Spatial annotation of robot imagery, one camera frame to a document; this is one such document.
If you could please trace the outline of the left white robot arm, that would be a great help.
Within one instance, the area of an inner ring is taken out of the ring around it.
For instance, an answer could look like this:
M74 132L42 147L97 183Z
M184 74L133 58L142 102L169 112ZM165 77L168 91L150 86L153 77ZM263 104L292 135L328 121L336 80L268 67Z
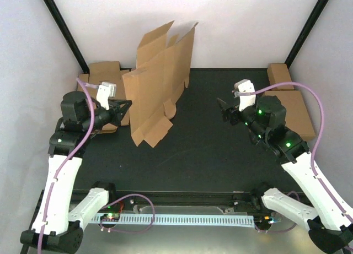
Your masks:
M108 123L121 124L130 100L94 100L72 91L61 101L62 117L49 141L49 171L38 214L20 242L39 252L76 253L89 221L103 207L113 209L119 197L113 183L95 182L88 194L70 209L73 185L92 131Z

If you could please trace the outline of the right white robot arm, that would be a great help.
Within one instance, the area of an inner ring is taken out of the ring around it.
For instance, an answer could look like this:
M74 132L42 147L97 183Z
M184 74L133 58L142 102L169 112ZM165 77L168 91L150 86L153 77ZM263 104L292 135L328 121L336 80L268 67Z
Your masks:
M239 105L217 103L224 121L243 123L254 144L272 151L281 167L295 180L311 205L301 203L274 187L263 187L251 197L252 208L266 208L305 228L312 242L325 253L335 253L352 242L352 207L337 193L314 160L301 136L285 125L286 108L276 96L259 99L236 91Z

